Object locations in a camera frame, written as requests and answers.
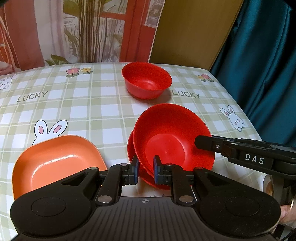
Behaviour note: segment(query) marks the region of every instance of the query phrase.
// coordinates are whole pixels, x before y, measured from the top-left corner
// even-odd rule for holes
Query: bowl
[[[129,63],[122,69],[128,92],[139,99],[154,99],[172,84],[163,68],[144,62]]]
[[[198,135],[211,137],[206,124],[189,109],[176,104],[158,104],[145,110],[133,131],[136,155],[144,169],[153,175],[153,157],[163,164],[180,165],[184,170],[195,167],[211,169],[215,153],[198,149]]]
[[[128,138],[128,159],[131,162],[134,155],[136,154],[135,148],[133,147],[133,131],[131,132],[129,138]],[[159,188],[162,190],[170,190],[170,187],[167,185],[157,185],[154,182],[154,178],[150,176],[146,170],[143,168],[143,166],[140,163],[139,168],[139,176],[146,182],[147,184],[151,185],[152,187]]]
[[[12,172],[13,197],[41,188],[89,167],[107,170],[89,140],[74,135],[56,137],[26,149]]]

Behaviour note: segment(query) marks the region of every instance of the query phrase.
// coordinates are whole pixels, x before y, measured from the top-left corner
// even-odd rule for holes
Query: yellow flower
[[[85,72],[90,72],[90,71],[91,71],[91,68],[83,68],[83,69],[81,69],[81,71],[82,71],[83,73],[85,73]]]

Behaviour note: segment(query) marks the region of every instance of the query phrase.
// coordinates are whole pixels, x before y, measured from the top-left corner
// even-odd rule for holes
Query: bunny face
[[[234,113],[234,110],[230,105],[228,106],[228,111],[223,108],[220,108],[220,111],[222,112],[223,115],[229,118],[233,127],[237,129],[239,132],[242,131],[242,128],[246,127],[242,119],[239,118],[238,115]]]
[[[0,81],[0,90],[7,89],[12,84],[12,78],[16,76],[5,77]]]
[[[65,131],[67,125],[68,122],[66,120],[60,120],[57,123],[55,123],[54,126],[48,132],[46,122],[44,120],[38,120],[34,128],[36,139],[33,141],[32,145],[58,137]]]

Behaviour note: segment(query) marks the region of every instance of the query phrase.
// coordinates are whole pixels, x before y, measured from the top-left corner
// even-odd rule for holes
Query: wooden board
[[[243,0],[166,1],[149,61],[209,70],[242,3]]]

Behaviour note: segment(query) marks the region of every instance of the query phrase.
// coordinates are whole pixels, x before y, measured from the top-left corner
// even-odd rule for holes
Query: green and white plaid tablecloth
[[[0,240],[10,240],[16,235],[9,217],[13,203],[12,170],[20,154],[35,140],[34,126],[38,120],[46,122],[48,131],[56,122],[66,120],[67,127],[61,135],[73,134],[90,140],[108,168],[129,162],[126,146],[136,120],[148,107],[158,103],[174,103],[190,109],[213,135],[260,140],[241,108],[210,72],[159,65],[172,76],[172,86],[159,98],[145,101],[127,92],[121,75],[124,65],[50,66],[20,72],[12,80],[2,81],[6,82],[0,88]],[[238,126],[232,112],[240,119],[238,126],[243,121],[241,129],[235,128]],[[231,164],[220,154],[216,155],[213,170],[262,189],[265,174]],[[136,186],[123,188],[126,196],[162,194],[168,192],[158,191],[141,180]]]

